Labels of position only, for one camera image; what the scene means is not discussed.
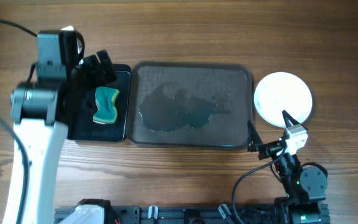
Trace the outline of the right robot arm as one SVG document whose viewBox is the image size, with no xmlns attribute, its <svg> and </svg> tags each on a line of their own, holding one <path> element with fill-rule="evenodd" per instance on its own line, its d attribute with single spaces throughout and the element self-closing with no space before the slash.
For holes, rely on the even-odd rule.
<svg viewBox="0 0 358 224">
<path fill-rule="evenodd" d="M 279 140 L 264 143 L 251 121 L 247 122 L 249 152 L 258 152 L 260 160 L 271 159 L 269 166 L 283 185 L 286 197 L 276 198 L 277 223 L 330 223 L 326 199 L 328 171 L 315 162 L 302 164 L 296 152 L 308 139 L 308 130 L 286 111 L 282 111 L 285 129 Z"/>
</svg>

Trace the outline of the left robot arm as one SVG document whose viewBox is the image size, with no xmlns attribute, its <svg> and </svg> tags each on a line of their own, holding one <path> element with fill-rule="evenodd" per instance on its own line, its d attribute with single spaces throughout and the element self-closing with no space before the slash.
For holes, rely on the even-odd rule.
<svg viewBox="0 0 358 224">
<path fill-rule="evenodd" d="M 11 93 L 14 162 L 4 223 L 52 223 L 57 167 L 69 125 L 93 91 L 94 123 L 117 119 L 119 91 L 107 87 L 115 71 L 105 51 L 85 57 L 73 27 L 37 34 L 38 61 Z"/>
</svg>

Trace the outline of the green yellow sponge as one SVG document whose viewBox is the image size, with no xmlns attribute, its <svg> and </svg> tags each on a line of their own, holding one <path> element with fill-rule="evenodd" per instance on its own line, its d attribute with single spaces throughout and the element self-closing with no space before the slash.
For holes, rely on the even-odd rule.
<svg viewBox="0 0 358 224">
<path fill-rule="evenodd" d="M 105 86 L 97 87 L 95 91 L 95 103 L 97 112 L 93 115 L 93 121 L 99 124 L 113 124 L 117 120 L 116 98 L 120 91 Z"/>
</svg>

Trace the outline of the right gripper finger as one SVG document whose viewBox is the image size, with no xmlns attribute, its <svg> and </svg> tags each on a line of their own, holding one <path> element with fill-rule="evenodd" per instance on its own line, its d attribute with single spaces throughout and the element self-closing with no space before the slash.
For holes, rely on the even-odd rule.
<svg viewBox="0 0 358 224">
<path fill-rule="evenodd" d="M 251 120 L 248 120 L 247 128 L 248 128 L 247 151 L 257 152 L 260 150 L 260 147 L 263 145 L 263 142 Z"/>
<path fill-rule="evenodd" d="M 282 111 L 283 119 L 286 127 L 296 126 L 299 122 L 293 118 L 286 110 Z"/>
</svg>

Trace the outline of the white plate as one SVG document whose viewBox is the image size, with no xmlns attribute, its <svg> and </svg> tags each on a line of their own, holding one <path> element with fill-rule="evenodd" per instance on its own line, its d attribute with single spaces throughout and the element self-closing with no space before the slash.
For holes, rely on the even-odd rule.
<svg viewBox="0 0 358 224">
<path fill-rule="evenodd" d="M 269 124 L 285 127 L 285 110 L 299 123 L 304 123 L 313 109 L 313 96 L 308 85 L 288 72 L 267 75 L 256 86 L 254 105 L 258 114 Z"/>
</svg>

